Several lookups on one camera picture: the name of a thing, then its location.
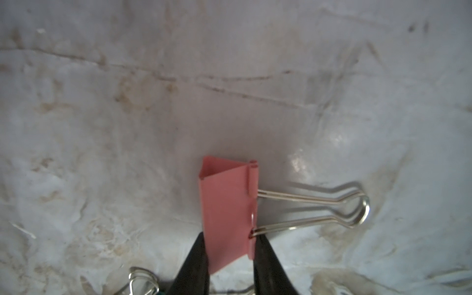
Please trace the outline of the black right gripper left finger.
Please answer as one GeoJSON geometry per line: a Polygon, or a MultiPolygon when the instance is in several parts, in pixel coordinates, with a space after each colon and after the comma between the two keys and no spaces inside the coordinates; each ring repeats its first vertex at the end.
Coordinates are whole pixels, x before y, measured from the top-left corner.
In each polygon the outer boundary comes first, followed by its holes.
{"type": "Polygon", "coordinates": [[[201,232],[177,277],[167,290],[168,295],[209,295],[210,274],[205,249],[204,233],[201,232]]]}

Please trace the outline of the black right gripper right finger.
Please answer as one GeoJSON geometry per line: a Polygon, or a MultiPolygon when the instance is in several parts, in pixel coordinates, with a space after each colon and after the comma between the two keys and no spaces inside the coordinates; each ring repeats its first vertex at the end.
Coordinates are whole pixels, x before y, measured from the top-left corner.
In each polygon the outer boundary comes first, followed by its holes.
{"type": "Polygon", "coordinates": [[[256,236],[253,260],[256,295],[298,295],[268,238],[256,236]]]}

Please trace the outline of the pink binder clip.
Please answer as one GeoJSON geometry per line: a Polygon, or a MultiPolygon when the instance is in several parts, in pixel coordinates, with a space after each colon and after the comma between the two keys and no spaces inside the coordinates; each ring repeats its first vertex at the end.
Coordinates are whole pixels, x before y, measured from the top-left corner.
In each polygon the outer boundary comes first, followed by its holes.
{"type": "Polygon", "coordinates": [[[242,256],[255,259],[257,236],[327,223],[351,229],[363,224],[370,213],[369,197],[360,189],[335,199],[259,189],[259,163],[256,160],[239,162],[205,156],[199,173],[199,195],[211,275],[242,256]],[[333,212],[328,216],[258,226],[259,199],[317,205],[341,205],[358,199],[359,204],[348,215],[333,212]]]}

